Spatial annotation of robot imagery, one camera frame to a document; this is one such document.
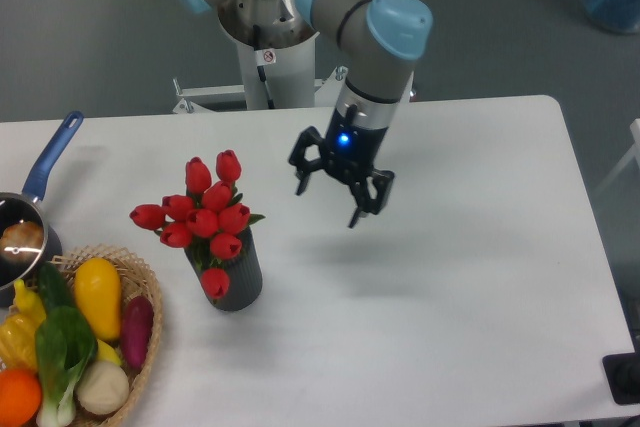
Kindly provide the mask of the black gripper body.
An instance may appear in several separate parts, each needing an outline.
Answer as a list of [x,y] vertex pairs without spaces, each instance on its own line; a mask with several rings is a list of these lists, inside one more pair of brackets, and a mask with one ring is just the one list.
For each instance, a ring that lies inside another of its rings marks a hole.
[[355,104],[345,112],[335,109],[328,125],[320,155],[325,172],[348,184],[348,176],[355,179],[371,174],[374,160],[388,130],[362,126],[363,113]]

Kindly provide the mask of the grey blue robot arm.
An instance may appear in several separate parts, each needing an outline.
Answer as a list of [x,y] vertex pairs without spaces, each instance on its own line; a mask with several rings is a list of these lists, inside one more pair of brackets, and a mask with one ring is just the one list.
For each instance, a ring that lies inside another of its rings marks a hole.
[[290,154],[301,187],[323,171],[346,185],[354,215],[378,214],[394,174],[374,161],[396,108],[409,89],[433,25],[427,0],[181,0],[215,9],[235,40],[260,51],[301,44],[321,34],[349,58],[325,133],[302,131]]

